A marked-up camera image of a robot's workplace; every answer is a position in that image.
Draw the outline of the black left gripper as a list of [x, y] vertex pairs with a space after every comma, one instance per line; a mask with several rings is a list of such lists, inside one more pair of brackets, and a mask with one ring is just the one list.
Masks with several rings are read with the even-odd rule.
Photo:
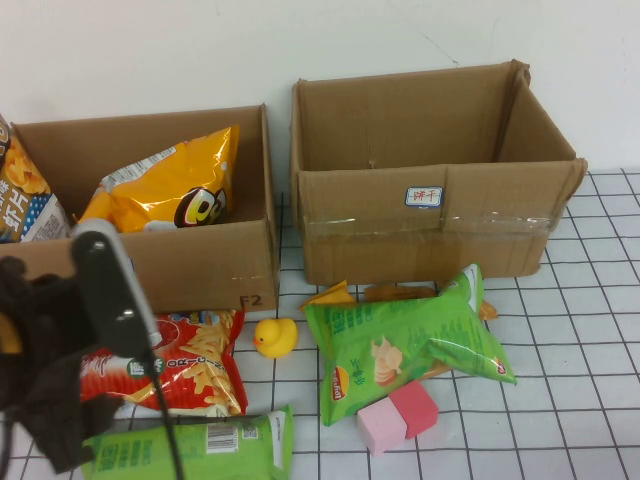
[[19, 313], [27, 333], [20, 411], [29, 415], [29, 433], [54, 471], [74, 470], [95, 458], [83, 442], [113, 425], [123, 400], [80, 400], [80, 361], [97, 345], [97, 334], [75, 280], [21, 279]]

